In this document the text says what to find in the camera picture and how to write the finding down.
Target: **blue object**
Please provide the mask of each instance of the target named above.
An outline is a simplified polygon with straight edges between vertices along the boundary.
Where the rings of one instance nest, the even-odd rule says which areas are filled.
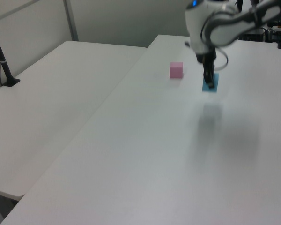
[[[209,89],[208,85],[205,83],[205,80],[203,79],[202,91],[216,92],[218,83],[219,83],[219,74],[214,74],[214,88],[212,89]]]

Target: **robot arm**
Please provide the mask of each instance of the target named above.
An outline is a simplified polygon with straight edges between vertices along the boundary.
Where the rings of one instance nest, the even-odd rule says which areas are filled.
[[[231,3],[193,0],[185,18],[190,46],[203,64],[204,79],[214,88],[215,49],[231,44],[237,37],[281,15],[281,0],[265,0],[247,12],[239,13]]]

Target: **pink cube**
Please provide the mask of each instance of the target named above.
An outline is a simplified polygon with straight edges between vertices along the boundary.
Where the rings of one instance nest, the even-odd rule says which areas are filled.
[[[182,79],[183,77],[183,62],[170,63],[170,78]]]

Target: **white tabletop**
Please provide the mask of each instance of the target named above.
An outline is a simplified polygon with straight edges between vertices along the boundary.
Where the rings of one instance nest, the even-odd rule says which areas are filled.
[[[145,50],[65,42],[0,88],[0,195],[26,194]]]
[[[3,225],[281,225],[281,50],[226,48],[214,94],[187,39],[157,37]]]

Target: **white wall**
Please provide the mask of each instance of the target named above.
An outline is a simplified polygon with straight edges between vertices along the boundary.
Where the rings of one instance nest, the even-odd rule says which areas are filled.
[[[0,44],[13,76],[68,40],[62,0],[37,1],[0,20]]]
[[[0,0],[0,16],[17,9],[33,0]]]
[[[187,36],[189,0],[70,0],[79,41],[148,47],[158,34]]]

